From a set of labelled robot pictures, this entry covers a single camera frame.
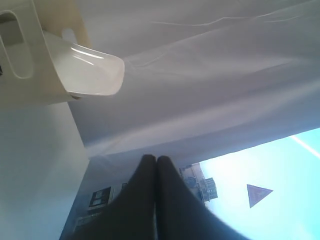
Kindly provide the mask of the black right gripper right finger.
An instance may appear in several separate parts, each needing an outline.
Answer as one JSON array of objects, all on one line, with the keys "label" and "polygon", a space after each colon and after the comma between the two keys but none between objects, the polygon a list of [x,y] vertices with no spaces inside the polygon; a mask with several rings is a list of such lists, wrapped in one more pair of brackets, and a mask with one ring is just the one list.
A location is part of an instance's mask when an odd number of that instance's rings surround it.
[{"label": "black right gripper right finger", "polygon": [[192,194],[167,156],[156,162],[155,209],[160,240],[246,239]]}]

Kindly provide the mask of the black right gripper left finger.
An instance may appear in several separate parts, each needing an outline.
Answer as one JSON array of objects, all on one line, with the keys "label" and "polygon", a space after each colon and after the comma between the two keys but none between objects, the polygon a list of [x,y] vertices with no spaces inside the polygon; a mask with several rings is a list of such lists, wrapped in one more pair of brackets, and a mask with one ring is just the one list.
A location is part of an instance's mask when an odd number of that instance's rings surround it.
[{"label": "black right gripper left finger", "polygon": [[156,158],[143,155],[124,189],[69,240],[153,240]]}]

